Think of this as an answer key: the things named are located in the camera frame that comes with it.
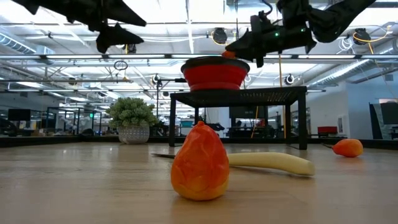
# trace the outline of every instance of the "potted plant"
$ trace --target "potted plant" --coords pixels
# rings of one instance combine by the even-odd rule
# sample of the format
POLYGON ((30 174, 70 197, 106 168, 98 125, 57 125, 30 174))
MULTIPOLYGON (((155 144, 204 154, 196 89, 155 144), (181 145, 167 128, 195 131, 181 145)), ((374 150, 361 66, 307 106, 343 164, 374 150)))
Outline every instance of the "potted plant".
POLYGON ((109 127, 117 128, 119 140, 126 144, 142 144, 149 139, 149 126, 157 122, 152 113, 155 105, 140 98, 119 98, 106 112, 112 117, 109 127))

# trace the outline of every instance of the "ceiling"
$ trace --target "ceiling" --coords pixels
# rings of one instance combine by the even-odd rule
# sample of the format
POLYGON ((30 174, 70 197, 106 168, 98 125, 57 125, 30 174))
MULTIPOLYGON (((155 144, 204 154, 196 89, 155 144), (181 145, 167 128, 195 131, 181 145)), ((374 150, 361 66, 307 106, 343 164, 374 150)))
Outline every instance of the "ceiling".
MULTIPOLYGON (((133 1, 124 0, 124 2, 136 13, 138 13, 148 23, 146 27, 136 27, 128 24, 122 26, 139 36, 145 42, 137 45, 138 54, 220 54, 224 51, 224 45, 217 45, 212 38, 206 38, 214 28, 223 27, 228 35, 228 42, 234 40, 236 30, 236 18, 238 18, 239 33, 242 35, 249 27, 249 18, 257 14, 260 10, 267 10, 267 6, 254 4, 253 7, 238 8, 238 16, 235 10, 224 6, 224 0, 189 0, 189 17, 191 24, 187 24, 186 0, 146 0, 133 1)), ((311 1, 313 6, 324 8, 327 2, 325 0, 311 1)), ((348 27, 344 35, 338 40, 323 44, 318 43, 310 54, 368 54, 367 45, 350 45, 348 40, 344 40, 346 34, 352 34, 355 28, 366 28, 373 39, 383 36, 385 38, 373 43, 377 49, 388 41, 396 37, 398 26, 396 23, 398 8, 369 8, 361 13, 348 27)), ((38 13, 33 16, 22 6, 10 1, 0 0, 0 33, 11 36, 22 42, 24 45, 36 49, 38 45, 46 46, 53 50, 55 54, 98 54, 96 51, 95 39, 98 33, 90 32, 86 25, 75 22, 69 24, 66 18, 55 12, 40 8, 38 13)), ((269 18, 274 21, 281 18, 281 14, 274 10, 269 18)), ((2 54, 20 54, 0 44, 2 54)), ((124 51, 111 47, 109 54, 123 54, 124 51)), ((284 51, 284 54, 305 54, 303 48, 284 51)), ((160 78, 182 78, 180 71, 185 60, 125 60, 129 67, 121 71, 118 77, 114 70, 115 60, 56 60, 52 65, 37 63, 36 61, 7 60, 7 65, 22 68, 31 72, 30 75, 19 73, 13 79, 28 78, 47 78, 54 80, 65 80, 71 77, 76 79, 97 80, 95 87, 103 89, 118 90, 143 90, 153 88, 151 79, 155 74, 160 78), (104 82, 110 79, 122 79, 127 77, 132 83, 104 82)), ((332 69, 337 65, 351 63, 347 60, 282 60, 282 76, 292 74, 295 77, 305 78, 305 75, 313 77, 321 71, 332 69)), ((279 86, 279 63, 277 60, 266 61, 262 68, 257 68, 255 64, 250 63, 251 71, 246 78, 246 88, 261 88, 279 86)), ((30 88, 14 84, 18 88, 30 88)), ((74 89, 87 88, 81 83, 77 86, 71 86, 68 83, 52 83, 47 88, 74 89)), ((170 82, 164 86, 164 90, 188 89, 186 83, 170 82)), ((137 93, 137 92, 119 92, 113 98, 119 96, 141 97, 148 102, 154 102, 155 93, 137 93)), ((97 99, 96 93, 89 96, 90 100, 103 101, 97 99)))

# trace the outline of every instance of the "red collapsible bowl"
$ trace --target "red collapsible bowl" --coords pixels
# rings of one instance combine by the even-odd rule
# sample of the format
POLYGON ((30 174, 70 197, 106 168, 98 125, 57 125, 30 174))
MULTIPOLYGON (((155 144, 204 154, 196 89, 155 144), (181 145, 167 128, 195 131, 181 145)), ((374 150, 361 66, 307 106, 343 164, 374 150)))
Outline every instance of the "red collapsible bowl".
POLYGON ((249 71, 246 62, 219 56, 191 58, 181 67, 191 91, 238 90, 249 71))

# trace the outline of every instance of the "white plant pot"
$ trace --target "white plant pot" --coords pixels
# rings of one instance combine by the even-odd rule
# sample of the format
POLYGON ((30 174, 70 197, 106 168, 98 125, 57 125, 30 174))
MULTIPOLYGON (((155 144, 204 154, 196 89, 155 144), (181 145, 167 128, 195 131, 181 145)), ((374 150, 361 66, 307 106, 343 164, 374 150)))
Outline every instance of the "white plant pot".
POLYGON ((149 125, 118 128, 119 140, 125 144, 144 144, 149 139, 149 125))

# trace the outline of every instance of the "wooden tabletop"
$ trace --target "wooden tabletop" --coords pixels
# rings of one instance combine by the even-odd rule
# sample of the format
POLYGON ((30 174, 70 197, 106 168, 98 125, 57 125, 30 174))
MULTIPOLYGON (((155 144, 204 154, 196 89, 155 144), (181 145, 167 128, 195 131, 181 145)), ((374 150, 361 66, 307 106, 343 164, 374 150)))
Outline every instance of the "wooden tabletop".
POLYGON ((391 224, 398 219, 398 152, 348 159, 309 145, 227 145, 228 152, 286 152, 315 163, 315 177, 231 168, 212 202, 180 198, 165 144, 77 143, 0 149, 2 224, 278 223, 391 224))

